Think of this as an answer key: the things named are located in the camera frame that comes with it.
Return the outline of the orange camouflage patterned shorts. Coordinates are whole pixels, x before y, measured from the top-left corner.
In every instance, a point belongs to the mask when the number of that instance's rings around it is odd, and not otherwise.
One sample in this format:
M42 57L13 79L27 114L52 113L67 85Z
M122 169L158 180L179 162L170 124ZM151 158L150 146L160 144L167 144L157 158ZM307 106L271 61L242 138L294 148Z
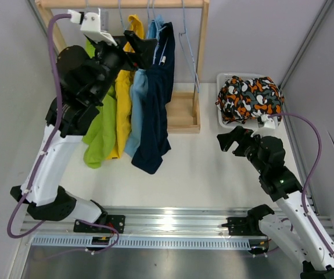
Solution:
M244 124L263 115L281 113L283 103L284 97L270 77L244 80L232 76L220 88L216 107L224 124Z

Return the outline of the navy blue shorts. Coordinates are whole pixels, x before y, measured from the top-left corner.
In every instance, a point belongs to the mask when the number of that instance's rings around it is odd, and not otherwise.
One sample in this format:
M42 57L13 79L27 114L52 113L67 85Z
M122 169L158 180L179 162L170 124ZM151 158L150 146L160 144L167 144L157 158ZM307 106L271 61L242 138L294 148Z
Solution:
M166 105L174 86L175 37L172 22L161 26L155 63L146 71L148 92L143 110L141 143L132 164L148 174L155 174L163 156L171 149L168 141Z

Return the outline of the blue hanger of camouflage shorts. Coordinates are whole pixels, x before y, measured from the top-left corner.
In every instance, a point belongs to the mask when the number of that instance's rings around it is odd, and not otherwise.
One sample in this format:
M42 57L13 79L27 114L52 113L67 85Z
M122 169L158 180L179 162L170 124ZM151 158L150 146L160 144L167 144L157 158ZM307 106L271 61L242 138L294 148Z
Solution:
M198 78L198 74L196 70L196 61L195 61L195 57L192 52L192 46L191 46L191 42L190 42L189 35L188 35L188 29L186 26L185 1L182 0L181 3L182 3L182 15L183 15L182 22L183 22L184 30L183 32L178 33L178 40L179 40L180 47L182 49L182 53L184 54L185 61L188 65L189 72L193 79L195 91L199 93L200 92L200 82L199 82L199 78ZM184 44L182 43L183 38L186 39L188 50L185 49Z

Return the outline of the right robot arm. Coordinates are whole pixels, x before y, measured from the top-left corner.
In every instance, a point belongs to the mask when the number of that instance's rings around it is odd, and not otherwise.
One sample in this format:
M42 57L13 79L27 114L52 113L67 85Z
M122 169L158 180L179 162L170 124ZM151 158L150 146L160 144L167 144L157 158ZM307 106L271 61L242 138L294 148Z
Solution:
M233 155L252 164L259 173L262 189L293 226L286 228L275 212L263 204L248 211L247 230L271 238L301 268L300 278L334 278L334 240L311 210L300 182L285 166L282 140L254 135L241 126L217 135L217 139L223 152L237 143Z

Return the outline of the blue hanger of navy shorts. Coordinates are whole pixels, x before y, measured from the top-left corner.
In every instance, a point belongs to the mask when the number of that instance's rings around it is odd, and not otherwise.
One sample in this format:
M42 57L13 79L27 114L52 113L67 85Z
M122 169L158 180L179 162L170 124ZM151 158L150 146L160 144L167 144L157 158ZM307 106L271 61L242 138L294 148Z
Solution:
M157 39L157 45L153 53L153 64L164 65L166 61L166 48L168 38L166 36L166 27L162 15L155 12L155 1L152 1L153 19L149 23L148 36Z

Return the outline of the light blue shorts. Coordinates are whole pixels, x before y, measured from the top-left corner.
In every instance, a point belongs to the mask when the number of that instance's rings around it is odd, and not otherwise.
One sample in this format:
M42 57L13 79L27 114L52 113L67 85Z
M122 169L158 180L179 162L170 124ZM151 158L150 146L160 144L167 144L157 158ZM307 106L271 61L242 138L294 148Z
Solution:
M140 32L137 36L141 38L144 34L143 24L137 15L131 15L128 17L128 21L131 23L132 31ZM132 101L132 112L131 112L131 132L129 134L125 153L131 158L134 157L138 147L141 143L141 133L143 125L144 108L146 106L146 97L148 94L148 77L147 73L152 70L156 70L156 65L148 70L139 69L135 72L133 84L130 87L130 97Z

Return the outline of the lime green shorts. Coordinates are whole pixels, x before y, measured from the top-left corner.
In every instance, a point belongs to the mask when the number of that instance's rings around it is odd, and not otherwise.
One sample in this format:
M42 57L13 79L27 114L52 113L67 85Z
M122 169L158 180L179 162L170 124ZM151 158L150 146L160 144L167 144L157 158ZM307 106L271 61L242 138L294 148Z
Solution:
M116 143L117 100L114 84L105 94L102 106L98 106L97 109L99 114L93 119L82 139L83 143L88 145L83 160L92 169L101 167Z

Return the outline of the wooden clothes rack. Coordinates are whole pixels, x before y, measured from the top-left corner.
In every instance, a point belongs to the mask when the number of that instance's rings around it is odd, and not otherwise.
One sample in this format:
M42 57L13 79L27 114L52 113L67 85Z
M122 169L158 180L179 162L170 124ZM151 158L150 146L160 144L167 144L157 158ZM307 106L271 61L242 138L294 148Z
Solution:
M52 9L81 9L85 8L85 1L35 1L35 7L42 22L48 25L53 18ZM90 1L94 8L146 8L146 1ZM209 1L185 1L185 8L201 9L199 45L197 50L196 70L200 80L203 70L207 24L209 16ZM155 1L157 8L182 8L181 1ZM200 132L199 93L195 91L174 91L172 100L167 104L168 132L176 134L197 134Z

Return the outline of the blue hanger of light shorts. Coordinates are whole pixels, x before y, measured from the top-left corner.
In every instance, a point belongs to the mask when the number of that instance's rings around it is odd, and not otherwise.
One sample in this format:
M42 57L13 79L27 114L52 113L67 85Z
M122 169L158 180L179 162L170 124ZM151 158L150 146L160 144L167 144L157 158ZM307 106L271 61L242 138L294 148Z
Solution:
M148 17L148 31L146 33L146 37L151 38L152 37L153 19L150 16L150 0L147 0L146 11L147 11L147 17Z

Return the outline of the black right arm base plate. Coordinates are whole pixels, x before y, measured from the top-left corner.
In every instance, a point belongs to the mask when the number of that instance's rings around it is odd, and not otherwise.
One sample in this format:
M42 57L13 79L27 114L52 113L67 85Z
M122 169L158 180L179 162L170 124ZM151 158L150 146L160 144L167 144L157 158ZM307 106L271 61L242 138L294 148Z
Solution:
M230 236L261 235L258 224L250 217L228 217L221 227L226 228Z

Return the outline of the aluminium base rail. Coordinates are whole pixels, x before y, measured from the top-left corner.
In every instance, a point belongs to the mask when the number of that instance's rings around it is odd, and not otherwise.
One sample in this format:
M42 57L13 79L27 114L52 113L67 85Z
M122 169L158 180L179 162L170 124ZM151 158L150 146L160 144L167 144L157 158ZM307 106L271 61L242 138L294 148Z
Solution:
M221 225L228 217L246 217L249 208L202 209L202 208L136 208L109 207L109 215L124 215L124 234L128 235L166 235L203 237L218 236L227 229ZM318 217L329 235L334 238L334 228L329 216ZM20 232L38 224L26 213ZM38 232L45 233L73 233L74 221L70 218L59 222L46 221L38 228Z

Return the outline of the white plastic basket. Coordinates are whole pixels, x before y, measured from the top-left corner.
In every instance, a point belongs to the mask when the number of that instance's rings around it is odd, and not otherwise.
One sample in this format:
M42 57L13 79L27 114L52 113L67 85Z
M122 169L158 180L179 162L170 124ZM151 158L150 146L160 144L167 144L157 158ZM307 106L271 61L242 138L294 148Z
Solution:
M248 73L220 73L217 76L217 97L218 97L218 92L220 90L220 88L224 85L225 81L229 78L231 78L232 76L239 76L241 78L243 78L244 80L246 79L250 79L250 78L256 78L256 77L265 77L259 74L248 74ZM223 126L223 127L227 127L227 128L232 128L235 126L244 126L247 127L249 129L258 129L259 126L261 126L263 124L263 122L261 121L261 119L254 119L254 120L248 120L246 123L241 124L241 123L229 123L229 124L224 124L223 121L221 120L221 113L218 110L218 120L219 123Z

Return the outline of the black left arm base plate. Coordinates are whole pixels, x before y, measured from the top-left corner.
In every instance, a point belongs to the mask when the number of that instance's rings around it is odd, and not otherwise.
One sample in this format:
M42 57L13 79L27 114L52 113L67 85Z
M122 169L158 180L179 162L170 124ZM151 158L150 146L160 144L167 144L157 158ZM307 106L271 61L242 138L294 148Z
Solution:
M118 231L119 234L124 232L125 227L125 216L124 215L103 215L95 222L95 224L100 224L108 227L112 227ZM93 234L108 234L112 231L108 228L97 227L93 225L85 224L79 220L74 223L73 231L75 233L93 233Z

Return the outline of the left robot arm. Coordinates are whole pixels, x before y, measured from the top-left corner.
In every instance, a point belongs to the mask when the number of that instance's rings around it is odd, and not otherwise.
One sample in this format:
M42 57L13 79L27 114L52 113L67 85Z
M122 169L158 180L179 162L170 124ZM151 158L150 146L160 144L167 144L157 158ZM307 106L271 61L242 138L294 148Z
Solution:
M45 118L41 163L31 170L23 185L12 187L10 194L25 203L29 215L36 220L61 221L70 217L86 221L93 232L99 233L107 225L105 210L94 201L70 194L59 183L120 70L150 68L157 40L141 39L128 30L116 36L113 45L90 42L95 48L94 57L83 47L73 45L54 59L62 111L53 100Z

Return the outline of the yellow shorts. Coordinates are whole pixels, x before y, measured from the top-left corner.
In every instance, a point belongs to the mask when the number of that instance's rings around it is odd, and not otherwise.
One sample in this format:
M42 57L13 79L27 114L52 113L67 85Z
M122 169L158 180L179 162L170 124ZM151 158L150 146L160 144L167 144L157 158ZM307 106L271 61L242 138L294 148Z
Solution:
M135 70L121 70L115 80L116 93L116 141L106 160L122 157L131 132L132 101L130 87L133 84Z

